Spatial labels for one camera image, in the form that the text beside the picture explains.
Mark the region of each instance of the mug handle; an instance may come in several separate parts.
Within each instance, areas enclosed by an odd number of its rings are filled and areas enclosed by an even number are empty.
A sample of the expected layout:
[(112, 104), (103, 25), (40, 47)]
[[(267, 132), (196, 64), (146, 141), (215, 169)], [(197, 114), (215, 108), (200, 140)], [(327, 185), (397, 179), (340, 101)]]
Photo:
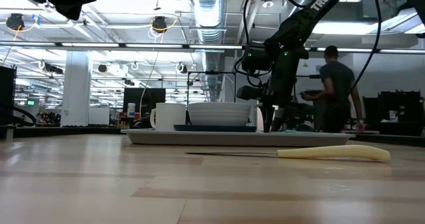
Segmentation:
[(157, 114), (157, 109), (156, 108), (154, 108), (152, 111), (151, 111), (151, 126), (152, 126), (152, 128), (156, 128), (157, 126), (155, 125), (155, 116), (156, 116), (156, 114)]

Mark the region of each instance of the pillar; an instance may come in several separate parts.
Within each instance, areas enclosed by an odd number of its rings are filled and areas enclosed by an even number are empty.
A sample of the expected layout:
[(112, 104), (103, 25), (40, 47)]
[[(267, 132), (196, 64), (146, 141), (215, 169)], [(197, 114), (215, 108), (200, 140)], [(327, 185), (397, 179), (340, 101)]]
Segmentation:
[(419, 39), (418, 43), (421, 49), (425, 49), (425, 39)]
[(92, 63), (87, 52), (68, 51), (60, 126), (88, 125), (91, 79)]

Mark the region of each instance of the ceiling light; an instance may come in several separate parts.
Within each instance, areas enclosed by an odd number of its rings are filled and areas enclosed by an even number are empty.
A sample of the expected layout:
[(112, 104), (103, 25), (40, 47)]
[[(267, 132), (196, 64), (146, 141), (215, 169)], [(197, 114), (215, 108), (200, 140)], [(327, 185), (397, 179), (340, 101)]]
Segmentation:
[(313, 30), (324, 35), (366, 35), (374, 29), (373, 25), (360, 22), (320, 22)]
[(162, 49), (182, 49), (183, 45), (168, 44), (126, 44), (128, 48), (162, 48)]
[(273, 7), (274, 3), (272, 0), (262, 0), (263, 1), (263, 7), (264, 8), (270, 8)]
[(137, 61), (134, 61), (134, 63), (131, 64), (131, 69), (132, 70), (138, 70), (139, 69), (139, 64), (137, 63)]
[(372, 49), (346, 49), (346, 48), (338, 48), (339, 52), (344, 53), (370, 53)]
[(55, 46), (50, 42), (20, 42), (20, 41), (0, 41), (0, 45), (7, 46)]
[(189, 45), (190, 49), (230, 49), (242, 50), (242, 45)]
[(420, 24), (417, 27), (405, 32), (405, 34), (423, 34), (423, 33), (425, 33), (425, 25), (424, 24)]
[(119, 47), (116, 43), (62, 43), (65, 47)]
[(15, 84), (29, 86), (30, 82), (23, 80), (23, 79), (20, 79), (20, 78), (17, 78), (15, 80)]
[(408, 50), (408, 49), (382, 49), (379, 52), (382, 54), (425, 55), (425, 51), (423, 50)]

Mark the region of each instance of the gray t-shirt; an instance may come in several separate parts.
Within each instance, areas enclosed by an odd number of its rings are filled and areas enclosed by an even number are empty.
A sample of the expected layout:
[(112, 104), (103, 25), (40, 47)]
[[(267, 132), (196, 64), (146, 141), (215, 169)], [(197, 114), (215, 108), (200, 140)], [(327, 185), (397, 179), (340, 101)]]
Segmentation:
[(350, 85), (354, 81), (353, 71), (338, 61), (330, 61), (320, 69), (321, 81), (331, 78), (334, 95), (327, 97), (327, 103), (345, 103), (350, 105), (348, 100)]

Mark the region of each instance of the robotic arm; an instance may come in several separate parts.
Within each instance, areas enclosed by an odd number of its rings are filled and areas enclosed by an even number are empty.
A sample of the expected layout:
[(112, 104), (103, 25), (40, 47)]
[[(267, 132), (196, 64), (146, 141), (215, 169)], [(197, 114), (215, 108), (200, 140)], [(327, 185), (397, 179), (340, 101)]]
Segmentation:
[[(338, 2), (339, 0), (312, 0), (304, 9), (286, 19), (279, 30), (264, 44), (248, 43), (246, 45), (242, 57), (242, 69), (246, 72), (248, 79), (249, 76), (258, 76), (259, 70), (271, 70), (272, 74), (267, 83), (260, 83), (256, 88), (243, 86), (238, 90), (237, 97), (245, 100), (259, 100), (265, 132), (269, 132), (270, 127), (272, 131), (278, 131), (292, 113), (302, 108), (300, 104), (292, 102), (292, 88), (296, 82), (299, 60), (309, 58), (304, 43), (314, 26)], [(421, 1), (415, 5), (416, 9), (422, 7), (423, 3)], [(273, 105), (279, 106), (279, 112), (276, 113), (274, 120), (272, 120)]]

